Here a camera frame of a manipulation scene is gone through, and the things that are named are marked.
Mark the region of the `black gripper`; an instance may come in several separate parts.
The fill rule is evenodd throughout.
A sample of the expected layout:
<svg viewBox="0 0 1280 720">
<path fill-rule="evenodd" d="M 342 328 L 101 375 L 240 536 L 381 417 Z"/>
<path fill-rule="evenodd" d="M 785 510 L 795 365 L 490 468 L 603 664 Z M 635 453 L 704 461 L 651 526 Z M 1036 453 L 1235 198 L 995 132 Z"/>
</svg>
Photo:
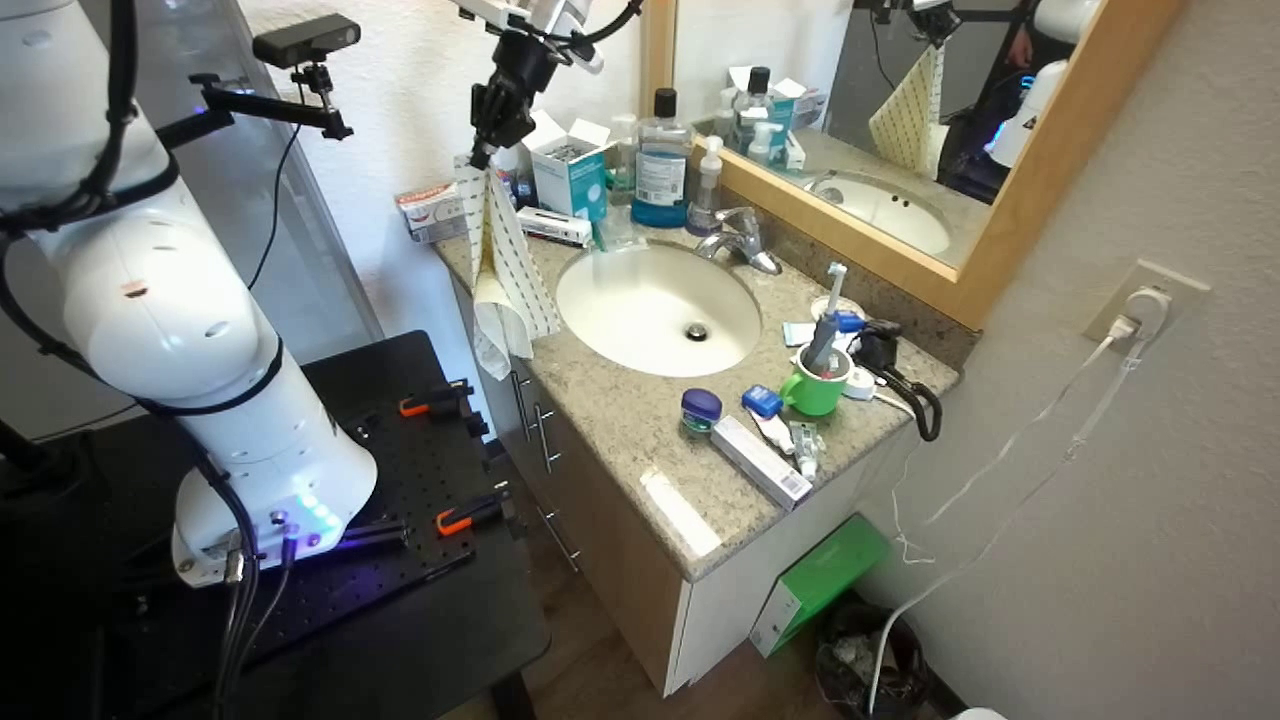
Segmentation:
<svg viewBox="0 0 1280 720">
<path fill-rule="evenodd" d="M 555 50 L 537 33 L 504 33 L 490 50 L 490 76 L 471 88 L 471 166 L 484 166 L 495 147 L 519 145 L 537 118 L 531 99 L 546 88 Z"/>
</svg>

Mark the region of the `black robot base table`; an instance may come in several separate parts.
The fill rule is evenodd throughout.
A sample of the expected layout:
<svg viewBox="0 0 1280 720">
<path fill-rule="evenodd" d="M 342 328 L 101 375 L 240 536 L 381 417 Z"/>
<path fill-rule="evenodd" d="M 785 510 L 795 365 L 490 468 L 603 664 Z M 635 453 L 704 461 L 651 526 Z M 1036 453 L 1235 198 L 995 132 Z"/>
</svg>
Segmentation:
<svg viewBox="0 0 1280 720">
<path fill-rule="evenodd" d="M 537 720 L 522 668 L 546 622 L 467 386 L 420 331 L 309 379 L 375 461 L 375 490 L 338 536 L 309 502 L 254 521 L 236 658 L 220 651 L 236 590 L 183 586 L 168 558 L 194 462 L 175 422 L 59 435 L 50 472 L 3 490 L 0 720 L 435 720 L 462 701 Z"/>
</svg>

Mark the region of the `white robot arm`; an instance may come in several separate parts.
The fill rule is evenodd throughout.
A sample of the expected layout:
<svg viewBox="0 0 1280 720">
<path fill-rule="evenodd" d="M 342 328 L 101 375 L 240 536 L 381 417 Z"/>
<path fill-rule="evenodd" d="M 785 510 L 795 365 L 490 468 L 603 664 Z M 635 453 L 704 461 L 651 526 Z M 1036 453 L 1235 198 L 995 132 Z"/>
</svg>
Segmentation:
<svg viewBox="0 0 1280 720">
<path fill-rule="evenodd" d="M 203 453 L 175 487 L 172 568 L 232 583 L 332 550 L 375 461 L 325 406 L 134 109 L 134 6 L 0 0 L 3 232 L 63 281 L 73 365 Z"/>
</svg>

